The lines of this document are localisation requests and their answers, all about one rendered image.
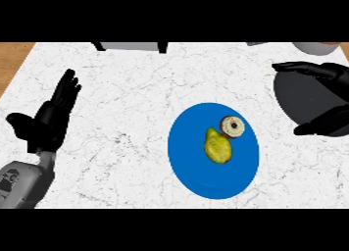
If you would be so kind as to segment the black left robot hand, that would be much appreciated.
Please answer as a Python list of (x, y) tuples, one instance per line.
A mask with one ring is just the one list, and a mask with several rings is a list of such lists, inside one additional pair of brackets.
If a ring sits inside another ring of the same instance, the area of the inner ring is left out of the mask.
[(41, 104), (35, 116), (11, 113), (5, 117), (16, 137), (27, 142), (29, 153), (55, 152), (60, 148), (81, 87), (75, 71), (67, 69), (57, 82), (51, 98)]

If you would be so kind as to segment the blue oval plate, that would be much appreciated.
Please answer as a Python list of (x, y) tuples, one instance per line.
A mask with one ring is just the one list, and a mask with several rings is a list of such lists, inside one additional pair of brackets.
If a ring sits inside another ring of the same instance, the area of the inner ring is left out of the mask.
[(243, 116), (227, 106), (200, 103), (174, 120), (168, 155), (184, 187), (209, 199), (237, 195), (258, 166), (255, 134)]

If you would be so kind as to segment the brown and cream cupcake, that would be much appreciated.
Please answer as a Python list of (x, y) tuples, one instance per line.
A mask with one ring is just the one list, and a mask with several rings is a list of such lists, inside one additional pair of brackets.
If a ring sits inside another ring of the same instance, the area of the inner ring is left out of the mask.
[(220, 121), (220, 131), (228, 138), (237, 138), (243, 134), (243, 121), (234, 116), (227, 116)]

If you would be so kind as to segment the grey round pot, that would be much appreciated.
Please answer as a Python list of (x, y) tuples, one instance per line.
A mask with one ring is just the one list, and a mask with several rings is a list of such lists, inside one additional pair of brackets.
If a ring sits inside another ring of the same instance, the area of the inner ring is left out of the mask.
[(325, 56), (339, 46), (339, 42), (293, 42), (293, 46), (308, 55)]

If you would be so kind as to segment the yellow-green pear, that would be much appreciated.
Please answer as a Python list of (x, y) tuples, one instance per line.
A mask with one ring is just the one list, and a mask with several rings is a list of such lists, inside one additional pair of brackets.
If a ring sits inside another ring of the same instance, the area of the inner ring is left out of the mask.
[(212, 127), (205, 132), (203, 151), (208, 159), (218, 165), (231, 160), (230, 141)]

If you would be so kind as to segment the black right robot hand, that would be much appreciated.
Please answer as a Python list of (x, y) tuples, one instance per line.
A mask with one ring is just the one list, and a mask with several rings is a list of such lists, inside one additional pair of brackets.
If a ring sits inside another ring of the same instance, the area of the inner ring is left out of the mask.
[(271, 65), (274, 95), (298, 124), (295, 135), (349, 134), (349, 67), (335, 63), (285, 62)]

